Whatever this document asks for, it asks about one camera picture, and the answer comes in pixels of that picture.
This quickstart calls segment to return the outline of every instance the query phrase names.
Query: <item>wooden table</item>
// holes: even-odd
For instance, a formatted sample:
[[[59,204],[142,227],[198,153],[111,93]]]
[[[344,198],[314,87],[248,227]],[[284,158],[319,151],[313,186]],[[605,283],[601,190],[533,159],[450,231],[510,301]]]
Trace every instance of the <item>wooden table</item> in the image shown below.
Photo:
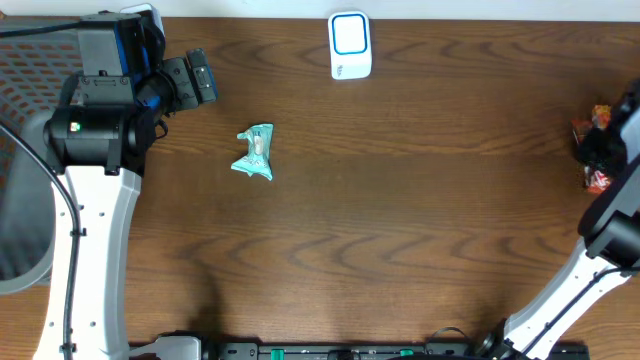
[[[165,19],[218,103],[148,154],[129,243],[132,341],[174,329],[265,342],[481,336],[565,262],[593,200],[569,121],[640,71],[630,24],[373,21],[374,68],[331,79],[326,21]],[[275,179],[230,170],[275,124]],[[635,359],[637,280],[565,335]],[[0,357],[29,359],[47,288],[0,298]]]

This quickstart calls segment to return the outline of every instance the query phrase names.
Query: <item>white doorbell button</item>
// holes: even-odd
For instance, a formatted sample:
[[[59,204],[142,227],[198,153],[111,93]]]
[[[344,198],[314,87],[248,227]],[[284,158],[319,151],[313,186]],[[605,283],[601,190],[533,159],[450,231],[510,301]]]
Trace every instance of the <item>white doorbell button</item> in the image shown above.
[[[331,76],[336,80],[359,79],[371,73],[369,18],[361,11],[347,11],[329,18]]]

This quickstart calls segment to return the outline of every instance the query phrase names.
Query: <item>square button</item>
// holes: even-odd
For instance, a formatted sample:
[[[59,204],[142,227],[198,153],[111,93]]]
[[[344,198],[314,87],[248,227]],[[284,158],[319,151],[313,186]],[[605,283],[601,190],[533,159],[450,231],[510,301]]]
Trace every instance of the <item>square button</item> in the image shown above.
[[[335,17],[333,34],[338,54],[358,54],[367,49],[365,22],[360,15]]]

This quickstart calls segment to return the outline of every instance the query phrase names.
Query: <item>white wall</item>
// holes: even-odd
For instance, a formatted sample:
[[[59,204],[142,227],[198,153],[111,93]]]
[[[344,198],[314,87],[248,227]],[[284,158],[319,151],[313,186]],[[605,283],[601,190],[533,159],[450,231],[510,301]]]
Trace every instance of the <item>white wall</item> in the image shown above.
[[[0,0],[8,15],[86,15],[144,0]],[[640,21],[640,0],[151,0],[163,16],[327,18],[359,9],[373,19]]]

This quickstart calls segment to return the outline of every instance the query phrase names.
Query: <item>green component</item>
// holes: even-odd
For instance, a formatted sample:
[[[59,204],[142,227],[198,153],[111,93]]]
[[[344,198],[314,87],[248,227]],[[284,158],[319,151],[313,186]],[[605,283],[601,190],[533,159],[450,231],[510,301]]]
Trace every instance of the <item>green component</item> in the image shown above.
[[[284,350],[271,350],[271,360],[284,360]]]

